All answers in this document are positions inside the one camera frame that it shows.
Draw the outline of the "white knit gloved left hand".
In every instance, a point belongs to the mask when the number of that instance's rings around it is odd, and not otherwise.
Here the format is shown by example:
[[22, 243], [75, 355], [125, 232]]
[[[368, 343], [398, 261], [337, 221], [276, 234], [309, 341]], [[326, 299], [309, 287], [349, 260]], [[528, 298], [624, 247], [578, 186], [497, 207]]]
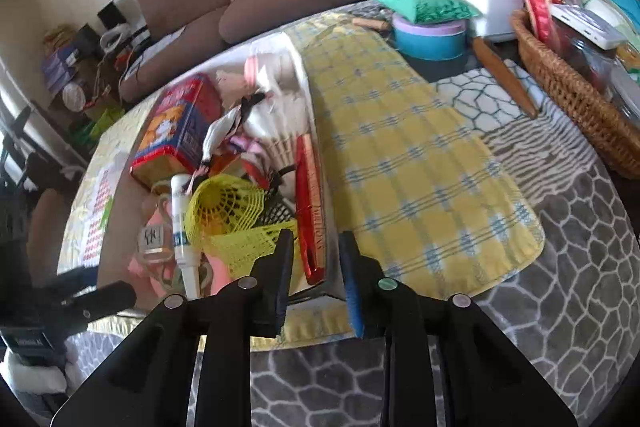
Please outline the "white knit gloved left hand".
[[26, 365], [11, 350], [1, 362], [1, 376], [13, 391], [34, 395], [55, 395], [70, 389], [70, 371], [77, 369], [77, 350], [67, 346], [64, 369], [53, 366]]

